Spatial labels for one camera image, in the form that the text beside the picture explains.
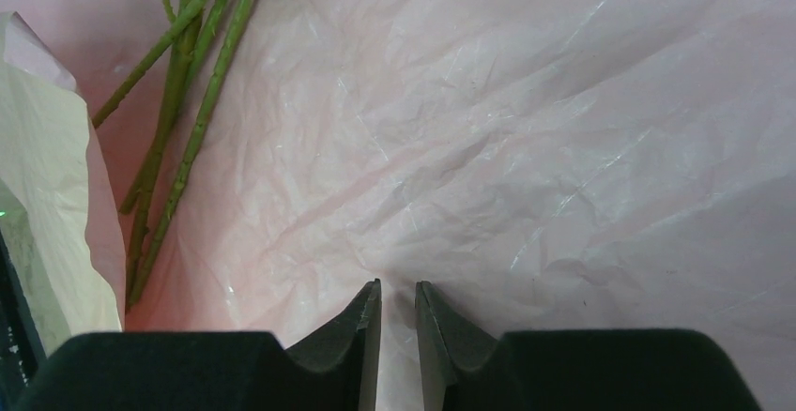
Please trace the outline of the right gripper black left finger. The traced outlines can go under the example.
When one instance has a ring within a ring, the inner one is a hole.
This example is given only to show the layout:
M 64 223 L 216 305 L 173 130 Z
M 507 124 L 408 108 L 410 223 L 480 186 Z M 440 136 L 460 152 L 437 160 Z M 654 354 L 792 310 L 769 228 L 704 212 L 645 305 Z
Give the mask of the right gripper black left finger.
M 19 410 L 371 410 L 381 285 L 290 347 L 266 331 L 74 337 L 38 369 Z

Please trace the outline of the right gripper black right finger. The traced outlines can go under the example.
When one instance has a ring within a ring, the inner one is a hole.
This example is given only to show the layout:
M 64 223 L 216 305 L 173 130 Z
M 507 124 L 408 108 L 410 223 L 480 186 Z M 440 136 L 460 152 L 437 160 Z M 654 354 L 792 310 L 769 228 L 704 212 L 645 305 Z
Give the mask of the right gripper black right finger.
M 688 329 L 523 330 L 496 339 L 416 284 L 428 410 L 758 410 L 730 357 Z

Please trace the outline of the pink wrapping paper sheet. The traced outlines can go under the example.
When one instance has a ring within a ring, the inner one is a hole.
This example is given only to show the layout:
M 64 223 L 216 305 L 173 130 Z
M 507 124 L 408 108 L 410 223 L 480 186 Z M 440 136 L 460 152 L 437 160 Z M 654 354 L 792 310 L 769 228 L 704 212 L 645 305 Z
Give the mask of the pink wrapping paper sheet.
M 795 406 L 795 0 L 258 0 L 128 330 L 292 344 L 371 280 L 486 330 L 686 327 Z

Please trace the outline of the pink paper flower bouquet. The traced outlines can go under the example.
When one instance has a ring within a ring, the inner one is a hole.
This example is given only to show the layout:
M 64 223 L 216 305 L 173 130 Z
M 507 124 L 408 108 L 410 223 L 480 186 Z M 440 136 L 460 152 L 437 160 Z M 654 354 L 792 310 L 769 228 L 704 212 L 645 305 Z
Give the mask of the pink paper flower bouquet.
M 161 0 L 161 3 L 169 23 L 168 29 L 91 119 L 93 127 L 99 128 L 156 62 L 164 54 L 169 56 L 152 141 L 124 199 L 117 207 L 119 214 L 133 217 L 126 259 L 124 306 L 127 310 L 140 301 L 145 291 L 172 218 L 188 185 L 192 166 L 204 142 L 237 48 L 253 14 L 255 0 L 178 0 L 177 3 Z M 149 217 L 165 149 L 170 144 L 187 96 L 215 42 L 221 44 L 220 50 L 161 215 L 157 224 L 151 226 Z

